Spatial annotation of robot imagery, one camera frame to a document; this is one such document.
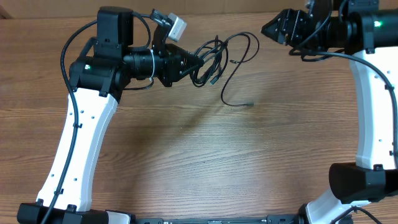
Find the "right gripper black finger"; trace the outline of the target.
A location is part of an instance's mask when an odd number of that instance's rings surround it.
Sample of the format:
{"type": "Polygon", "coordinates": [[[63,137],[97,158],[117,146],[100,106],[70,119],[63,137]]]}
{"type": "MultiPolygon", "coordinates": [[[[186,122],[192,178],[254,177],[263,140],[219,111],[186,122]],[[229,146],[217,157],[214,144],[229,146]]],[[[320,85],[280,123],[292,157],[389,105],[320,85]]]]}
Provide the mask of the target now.
{"type": "Polygon", "coordinates": [[[266,32],[266,36],[273,41],[283,44],[283,45],[291,45],[292,41],[292,34],[293,32],[266,32]]]}
{"type": "Polygon", "coordinates": [[[262,34],[275,34],[278,32],[285,32],[292,26],[292,18],[294,15],[293,9],[284,9],[278,15],[275,16],[267,24],[261,28],[262,34]]]}

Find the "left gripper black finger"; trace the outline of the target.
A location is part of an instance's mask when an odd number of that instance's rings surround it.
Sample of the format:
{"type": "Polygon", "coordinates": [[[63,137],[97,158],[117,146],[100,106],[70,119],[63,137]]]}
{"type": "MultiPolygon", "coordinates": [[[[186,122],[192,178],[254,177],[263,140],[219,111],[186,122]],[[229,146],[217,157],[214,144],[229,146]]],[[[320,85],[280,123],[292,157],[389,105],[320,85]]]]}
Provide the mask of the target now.
{"type": "Polygon", "coordinates": [[[181,50],[180,55],[183,61],[183,66],[186,67],[194,67],[194,66],[199,66],[201,67],[204,64],[204,60],[201,59],[200,57],[187,52],[186,50],[181,50]]]}
{"type": "Polygon", "coordinates": [[[199,71],[199,69],[201,67],[202,67],[202,65],[194,65],[189,68],[184,68],[182,71],[180,71],[180,73],[178,75],[178,79],[181,80],[184,77],[186,77],[187,75],[191,75],[191,74],[195,73],[196,71],[199,71]]]}

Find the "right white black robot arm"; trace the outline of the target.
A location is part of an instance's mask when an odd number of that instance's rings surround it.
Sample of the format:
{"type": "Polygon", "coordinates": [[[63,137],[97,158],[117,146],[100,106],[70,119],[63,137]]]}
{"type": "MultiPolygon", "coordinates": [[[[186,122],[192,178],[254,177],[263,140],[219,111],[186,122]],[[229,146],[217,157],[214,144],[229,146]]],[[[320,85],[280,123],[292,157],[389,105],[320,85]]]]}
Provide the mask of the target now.
{"type": "Polygon", "coordinates": [[[261,32],[304,62],[349,60],[358,107],[354,162],[331,165],[328,189],[295,215],[267,223],[351,223],[353,212],[397,195],[397,11],[378,0],[309,1],[284,9],[261,32]]]}

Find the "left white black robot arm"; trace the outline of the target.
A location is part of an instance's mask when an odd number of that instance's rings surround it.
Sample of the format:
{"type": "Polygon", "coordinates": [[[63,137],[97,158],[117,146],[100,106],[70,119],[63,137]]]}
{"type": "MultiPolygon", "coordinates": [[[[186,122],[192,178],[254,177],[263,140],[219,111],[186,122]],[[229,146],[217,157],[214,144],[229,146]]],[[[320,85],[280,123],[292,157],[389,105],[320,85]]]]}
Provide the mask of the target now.
{"type": "Polygon", "coordinates": [[[175,14],[149,15],[103,6],[91,37],[69,68],[64,129],[49,175],[34,203],[22,203],[19,223],[134,223],[133,214],[93,210],[93,177],[104,134],[131,80],[170,87],[203,60],[177,46],[186,22],[175,14]]]}

